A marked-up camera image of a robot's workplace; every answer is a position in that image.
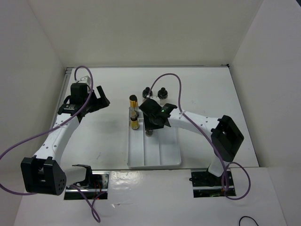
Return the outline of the black top shaker white spice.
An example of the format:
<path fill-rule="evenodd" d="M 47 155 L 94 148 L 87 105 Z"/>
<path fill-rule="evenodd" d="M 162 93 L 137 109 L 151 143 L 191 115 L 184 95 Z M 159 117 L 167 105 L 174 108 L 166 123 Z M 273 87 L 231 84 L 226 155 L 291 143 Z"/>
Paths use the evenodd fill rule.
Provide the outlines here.
<path fill-rule="evenodd" d="M 165 105 L 168 99 L 168 91 L 166 88 L 162 87 L 158 92 L 157 96 L 159 98 L 160 105 Z"/>

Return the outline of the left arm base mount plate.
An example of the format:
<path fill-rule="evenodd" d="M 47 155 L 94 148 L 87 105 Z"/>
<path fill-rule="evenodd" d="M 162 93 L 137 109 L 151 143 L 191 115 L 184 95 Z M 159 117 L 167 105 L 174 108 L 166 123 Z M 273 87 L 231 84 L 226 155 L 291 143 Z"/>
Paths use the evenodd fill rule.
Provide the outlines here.
<path fill-rule="evenodd" d="M 75 182 L 76 186 L 88 200 L 107 200 L 108 186 L 109 186 L 109 171 L 92 171 L 90 179 L 84 179 L 80 182 Z M 83 200 L 84 198 L 80 192 L 67 186 L 64 193 L 64 200 Z"/>

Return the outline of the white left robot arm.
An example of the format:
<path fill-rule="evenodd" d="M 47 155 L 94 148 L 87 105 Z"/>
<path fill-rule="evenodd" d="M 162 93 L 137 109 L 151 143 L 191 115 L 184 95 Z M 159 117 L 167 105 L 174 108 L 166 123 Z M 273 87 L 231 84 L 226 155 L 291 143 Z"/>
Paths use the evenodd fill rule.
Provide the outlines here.
<path fill-rule="evenodd" d="M 86 114 L 110 105 L 101 86 L 97 86 L 97 91 L 99 97 L 85 82 L 71 85 L 71 94 L 58 110 L 54 131 L 48 134 L 33 157 L 25 157 L 21 162 L 27 192 L 51 195 L 63 192 L 67 176 L 61 169 L 60 162 L 69 139 Z"/>

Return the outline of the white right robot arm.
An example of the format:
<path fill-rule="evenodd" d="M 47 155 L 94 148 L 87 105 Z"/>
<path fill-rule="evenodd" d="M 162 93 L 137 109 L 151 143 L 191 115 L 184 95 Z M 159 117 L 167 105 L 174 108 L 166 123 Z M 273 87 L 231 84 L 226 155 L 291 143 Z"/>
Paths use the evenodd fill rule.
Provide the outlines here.
<path fill-rule="evenodd" d="M 211 118 L 185 111 L 180 105 L 166 103 L 161 106 L 157 101 L 147 98 L 139 109 L 144 113 L 155 129 L 164 126 L 181 128 L 201 134 L 214 150 L 215 159 L 210 163 L 206 180 L 216 185 L 222 180 L 222 175 L 235 158 L 244 136 L 227 115 L 221 118 Z"/>

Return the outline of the yellow oil bottle tan cap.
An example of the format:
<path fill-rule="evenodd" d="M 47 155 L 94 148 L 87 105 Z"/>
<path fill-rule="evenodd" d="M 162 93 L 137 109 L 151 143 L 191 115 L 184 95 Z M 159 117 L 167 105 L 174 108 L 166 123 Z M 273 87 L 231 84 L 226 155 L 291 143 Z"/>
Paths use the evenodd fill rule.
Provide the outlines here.
<path fill-rule="evenodd" d="M 133 130 L 139 129 L 138 115 L 136 111 L 131 111 L 130 121 L 131 121 L 131 128 Z"/>

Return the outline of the black cap spice jar front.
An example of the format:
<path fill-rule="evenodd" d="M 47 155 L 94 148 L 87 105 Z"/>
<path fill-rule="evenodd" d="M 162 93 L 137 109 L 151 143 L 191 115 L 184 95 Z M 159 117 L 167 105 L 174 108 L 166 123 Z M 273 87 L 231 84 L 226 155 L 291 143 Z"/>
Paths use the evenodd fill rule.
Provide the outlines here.
<path fill-rule="evenodd" d="M 145 134 L 147 137 L 151 137 L 153 135 L 153 130 L 146 130 Z"/>

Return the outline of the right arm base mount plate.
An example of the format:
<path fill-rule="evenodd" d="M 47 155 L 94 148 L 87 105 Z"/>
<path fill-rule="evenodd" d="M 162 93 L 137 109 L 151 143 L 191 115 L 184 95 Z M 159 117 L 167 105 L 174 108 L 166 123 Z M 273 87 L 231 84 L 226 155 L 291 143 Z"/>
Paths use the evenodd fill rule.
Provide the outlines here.
<path fill-rule="evenodd" d="M 207 170 L 192 170 L 189 181 L 192 183 L 194 198 L 224 196 L 222 177 L 216 177 Z"/>

